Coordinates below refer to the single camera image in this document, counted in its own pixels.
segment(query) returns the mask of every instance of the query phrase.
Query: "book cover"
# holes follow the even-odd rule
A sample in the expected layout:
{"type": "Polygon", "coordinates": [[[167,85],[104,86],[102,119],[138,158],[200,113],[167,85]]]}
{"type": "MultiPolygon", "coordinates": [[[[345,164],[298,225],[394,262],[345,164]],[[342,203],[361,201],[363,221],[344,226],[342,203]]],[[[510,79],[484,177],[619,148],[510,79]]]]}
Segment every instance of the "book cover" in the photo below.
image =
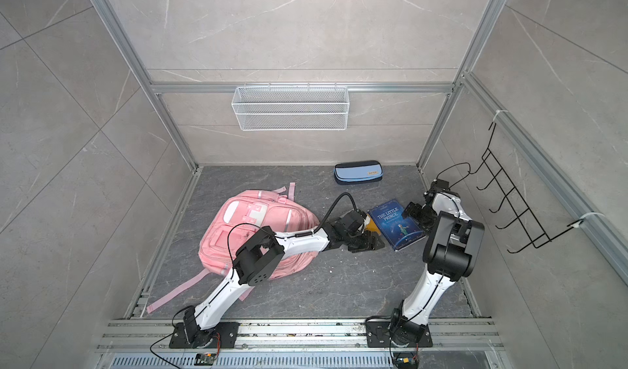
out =
{"type": "Polygon", "coordinates": [[[401,216],[403,207],[397,199],[371,208],[369,215],[391,247],[397,251],[425,237],[425,233],[408,217],[401,216]]]}

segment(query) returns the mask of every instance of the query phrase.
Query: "zip tie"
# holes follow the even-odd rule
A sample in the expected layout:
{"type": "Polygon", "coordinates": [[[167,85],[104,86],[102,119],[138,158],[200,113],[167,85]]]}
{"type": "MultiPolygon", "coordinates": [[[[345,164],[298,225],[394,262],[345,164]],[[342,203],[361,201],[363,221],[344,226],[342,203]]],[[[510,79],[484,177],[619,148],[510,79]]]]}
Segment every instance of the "zip tie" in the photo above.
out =
{"type": "Polygon", "coordinates": [[[500,114],[501,112],[507,112],[508,110],[497,110],[495,111],[495,115],[493,116],[493,122],[495,122],[495,119],[497,118],[497,115],[500,114]]]}
{"type": "Polygon", "coordinates": [[[567,226],[571,226],[573,228],[579,228],[580,224],[585,221],[585,218],[587,216],[591,216],[591,215],[600,215],[600,216],[606,217],[606,215],[604,215],[602,213],[599,213],[599,212],[588,212],[588,213],[584,214],[583,216],[579,217],[575,222],[573,222],[572,224],[569,224],[567,226]]]}

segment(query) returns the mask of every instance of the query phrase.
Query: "floor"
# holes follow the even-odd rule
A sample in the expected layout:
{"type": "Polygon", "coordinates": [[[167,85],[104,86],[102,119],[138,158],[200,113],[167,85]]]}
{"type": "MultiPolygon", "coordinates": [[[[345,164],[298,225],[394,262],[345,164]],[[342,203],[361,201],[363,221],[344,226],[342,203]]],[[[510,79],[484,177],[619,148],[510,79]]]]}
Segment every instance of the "floor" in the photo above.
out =
{"type": "MultiPolygon", "coordinates": [[[[149,303],[202,270],[198,251],[203,233],[229,198],[244,190],[274,190],[296,182],[295,201],[321,218],[335,197],[350,192],[357,207],[369,209],[392,198],[405,205],[421,201],[423,185],[414,166],[385,166],[378,183],[339,186],[329,166],[210,166],[205,167],[169,248],[149,303]]],[[[334,214],[350,208],[340,201],[334,214]]],[[[344,249],[318,255],[301,272],[255,287],[237,301],[225,318],[348,317],[389,314],[416,285],[423,263],[424,240],[399,252],[388,245],[378,251],[351,254],[344,249]]],[[[203,301],[222,280],[210,274],[148,318],[171,318],[177,310],[203,301]]],[[[449,288],[433,317],[471,317],[460,284],[449,288]]]]}

